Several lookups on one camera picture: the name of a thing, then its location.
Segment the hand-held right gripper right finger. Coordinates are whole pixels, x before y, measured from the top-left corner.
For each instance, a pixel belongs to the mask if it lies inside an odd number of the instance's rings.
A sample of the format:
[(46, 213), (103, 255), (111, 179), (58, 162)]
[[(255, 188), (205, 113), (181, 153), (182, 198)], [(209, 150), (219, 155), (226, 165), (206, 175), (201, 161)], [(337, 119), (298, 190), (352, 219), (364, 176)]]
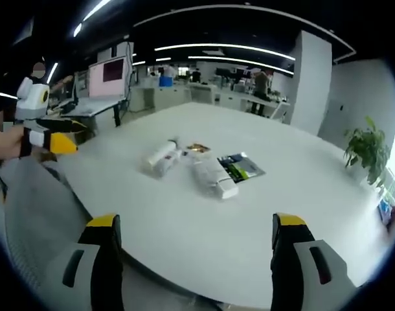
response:
[(357, 287), (343, 258), (298, 216), (273, 215), (271, 310), (341, 310)]

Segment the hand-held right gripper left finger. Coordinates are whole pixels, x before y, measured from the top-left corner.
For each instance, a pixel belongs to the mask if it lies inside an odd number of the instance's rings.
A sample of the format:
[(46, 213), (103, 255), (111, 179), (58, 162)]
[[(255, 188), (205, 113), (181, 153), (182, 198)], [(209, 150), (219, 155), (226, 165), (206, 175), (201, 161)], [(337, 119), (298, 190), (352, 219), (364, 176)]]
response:
[(49, 310), (123, 310), (120, 216), (93, 218), (77, 242), (49, 263), (43, 302)]

